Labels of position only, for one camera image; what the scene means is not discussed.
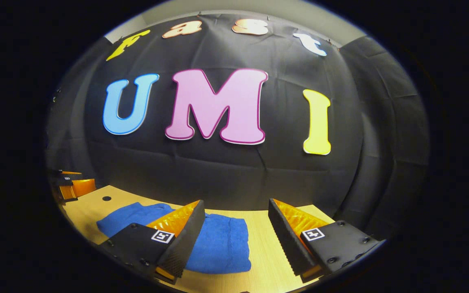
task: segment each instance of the letter u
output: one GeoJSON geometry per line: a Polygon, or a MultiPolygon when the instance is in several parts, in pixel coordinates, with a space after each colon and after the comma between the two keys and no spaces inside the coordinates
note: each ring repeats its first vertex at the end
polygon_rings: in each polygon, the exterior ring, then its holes
{"type": "Polygon", "coordinates": [[[135,79],[137,91],[135,94],[134,109],[127,118],[119,117],[119,103],[123,89],[128,85],[128,80],[121,79],[112,82],[106,88],[108,95],[104,103],[103,124],[106,130],[114,135],[127,135],[137,130],[144,122],[149,101],[151,85],[158,81],[158,74],[145,74],[135,79]]]}

